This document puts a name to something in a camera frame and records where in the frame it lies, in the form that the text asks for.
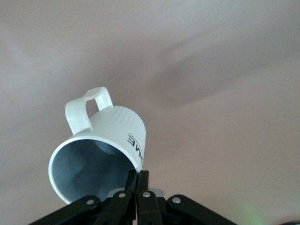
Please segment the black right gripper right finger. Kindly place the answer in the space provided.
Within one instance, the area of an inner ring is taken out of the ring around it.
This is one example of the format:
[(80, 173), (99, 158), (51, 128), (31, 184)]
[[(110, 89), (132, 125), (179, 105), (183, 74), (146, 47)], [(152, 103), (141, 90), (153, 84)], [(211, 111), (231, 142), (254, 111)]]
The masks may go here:
[(137, 181), (139, 225), (233, 225), (234, 222), (184, 196), (160, 197), (149, 189), (149, 171)]

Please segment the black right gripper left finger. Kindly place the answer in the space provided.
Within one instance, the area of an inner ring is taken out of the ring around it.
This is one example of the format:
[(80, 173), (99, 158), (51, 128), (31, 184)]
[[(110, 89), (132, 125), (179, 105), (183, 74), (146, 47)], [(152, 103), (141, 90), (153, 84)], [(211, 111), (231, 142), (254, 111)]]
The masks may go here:
[(137, 172), (130, 170), (123, 190), (101, 201), (94, 195), (73, 203), (33, 222), (33, 225), (129, 225), (132, 224), (132, 199)]

